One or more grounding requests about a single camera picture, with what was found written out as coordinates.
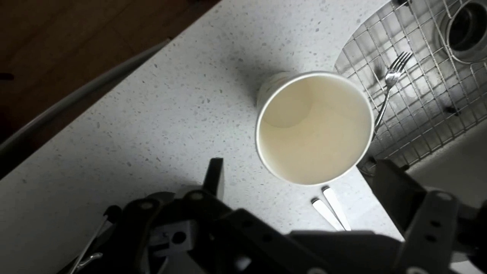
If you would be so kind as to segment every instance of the countertop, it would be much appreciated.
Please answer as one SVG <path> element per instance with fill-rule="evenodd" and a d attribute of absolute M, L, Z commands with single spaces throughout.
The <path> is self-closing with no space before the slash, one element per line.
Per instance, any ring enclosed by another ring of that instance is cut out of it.
<path fill-rule="evenodd" d="M 277 72 L 333 71 L 387 0 L 228 0 L 184 31 L 0 183 L 3 273 L 53 273 L 110 205 L 201 186 L 225 159 L 224 202 L 277 230 L 332 230 L 320 188 L 273 177 L 254 147 L 259 86 Z M 355 230 L 399 238 L 358 170 L 333 180 Z"/>

